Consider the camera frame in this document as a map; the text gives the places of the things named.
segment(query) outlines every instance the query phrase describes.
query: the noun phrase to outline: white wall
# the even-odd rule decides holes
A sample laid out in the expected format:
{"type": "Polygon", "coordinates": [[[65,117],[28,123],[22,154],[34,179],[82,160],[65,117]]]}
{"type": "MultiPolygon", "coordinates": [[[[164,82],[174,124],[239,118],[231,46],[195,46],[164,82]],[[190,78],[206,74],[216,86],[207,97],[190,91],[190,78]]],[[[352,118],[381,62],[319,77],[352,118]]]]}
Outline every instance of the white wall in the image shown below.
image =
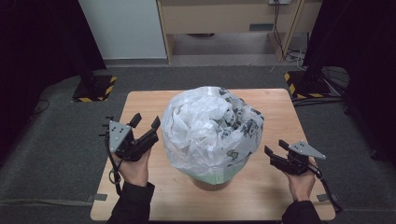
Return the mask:
{"type": "Polygon", "coordinates": [[[165,59],[155,0],[79,0],[102,57],[165,59]]]}

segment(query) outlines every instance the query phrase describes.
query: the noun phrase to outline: black curtain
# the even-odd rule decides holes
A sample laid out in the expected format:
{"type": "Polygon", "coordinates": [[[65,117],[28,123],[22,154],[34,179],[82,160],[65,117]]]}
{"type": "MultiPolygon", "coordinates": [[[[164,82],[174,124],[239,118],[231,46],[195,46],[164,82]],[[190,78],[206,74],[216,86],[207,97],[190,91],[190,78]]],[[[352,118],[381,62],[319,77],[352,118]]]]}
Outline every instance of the black curtain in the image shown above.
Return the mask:
{"type": "Polygon", "coordinates": [[[348,71],[345,97],[352,116],[374,150],[396,166],[395,11],[393,0],[324,0],[304,65],[348,71]]]}
{"type": "Polygon", "coordinates": [[[0,0],[0,161],[31,117],[41,92],[78,76],[48,11],[62,21],[83,63],[91,71],[106,69],[78,0],[0,0]]]}

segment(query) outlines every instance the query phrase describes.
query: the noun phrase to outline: table top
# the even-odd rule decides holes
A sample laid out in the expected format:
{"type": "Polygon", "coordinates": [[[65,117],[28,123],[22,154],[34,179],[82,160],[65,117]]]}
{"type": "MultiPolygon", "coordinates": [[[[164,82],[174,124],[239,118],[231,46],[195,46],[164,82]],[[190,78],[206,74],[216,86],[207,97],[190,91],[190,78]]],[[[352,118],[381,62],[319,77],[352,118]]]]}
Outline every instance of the table top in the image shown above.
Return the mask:
{"type": "MultiPolygon", "coordinates": [[[[229,186],[218,191],[206,191],[196,187],[191,179],[171,166],[160,141],[151,150],[148,163],[148,180],[156,186],[150,220],[210,221],[210,220],[280,220],[292,203],[288,179],[274,166],[264,153],[264,146],[275,154],[286,157],[286,151],[278,146],[283,139],[289,144],[305,140],[304,131],[290,100],[283,89],[229,90],[244,99],[248,105],[264,115],[262,142],[252,154],[246,166],[235,175],[229,186]]],[[[120,118],[128,123],[136,113],[142,120],[134,136],[145,133],[156,116],[163,115],[169,101],[182,91],[133,91],[130,92],[120,118]]],[[[94,201],[91,218],[107,220],[119,198],[108,179],[111,163],[107,160],[97,193],[106,194],[105,201],[94,201]]],[[[316,195],[324,194],[320,181],[312,190],[311,201],[322,220],[334,219],[329,202],[319,202],[316,195]]]]}

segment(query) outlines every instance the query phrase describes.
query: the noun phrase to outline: hand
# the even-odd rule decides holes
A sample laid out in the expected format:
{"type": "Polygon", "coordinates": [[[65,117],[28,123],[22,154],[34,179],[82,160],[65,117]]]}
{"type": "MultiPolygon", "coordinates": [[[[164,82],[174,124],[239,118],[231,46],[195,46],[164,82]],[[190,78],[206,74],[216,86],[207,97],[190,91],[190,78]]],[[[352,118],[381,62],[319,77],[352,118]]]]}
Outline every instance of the hand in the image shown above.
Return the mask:
{"type": "MultiPolygon", "coordinates": [[[[313,160],[309,160],[313,165],[317,165],[313,160]]],[[[307,171],[302,175],[289,175],[283,172],[289,180],[289,189],[294,201],[310,201],[312,188],[315,184],[315,174],[307,171]]]]}
{"type": "MultiPolygon", "coordinates": [[[[123,161],[120,165],[119,171],[124,180],[130,184],[145,187],[149,181],[149,149],[139,161],[123,161]]],[[[115,162],[120,162],[120,158],[111,153],[115,162]]]]}

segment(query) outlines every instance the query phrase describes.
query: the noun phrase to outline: plastic bag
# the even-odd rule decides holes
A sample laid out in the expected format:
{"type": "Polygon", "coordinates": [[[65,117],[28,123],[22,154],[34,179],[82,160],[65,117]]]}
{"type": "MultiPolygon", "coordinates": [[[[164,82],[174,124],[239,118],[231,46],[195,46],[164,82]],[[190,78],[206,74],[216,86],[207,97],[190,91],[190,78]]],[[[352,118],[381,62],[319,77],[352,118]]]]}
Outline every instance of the plastic bag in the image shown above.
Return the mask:
{"type": "Polygon", "coordinates": [[[172,166],[222,184],[239,172],[261,140],[264,117],[229,91],[201,87],[176,95],[163,112],[163,145],[172,166]]]}

